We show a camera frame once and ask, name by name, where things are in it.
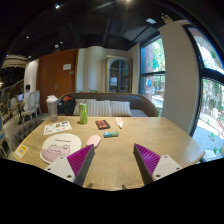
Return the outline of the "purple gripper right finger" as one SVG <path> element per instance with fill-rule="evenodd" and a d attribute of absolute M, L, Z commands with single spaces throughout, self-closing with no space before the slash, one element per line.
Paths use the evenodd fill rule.
<path fill-rule="evenodd" d="M 133 154 L 145 185 L 182 169 L 169 155 L 160 156 L 139 144 L 134 144 Z"/>

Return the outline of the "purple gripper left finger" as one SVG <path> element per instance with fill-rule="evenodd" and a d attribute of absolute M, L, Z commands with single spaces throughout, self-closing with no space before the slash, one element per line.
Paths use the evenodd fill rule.
<path fill-rule="evenodd" d="M 94 155 L 94 145 L 91 144 L 67 157 L 59 156 L 45 171 L 82 186 Z"/>

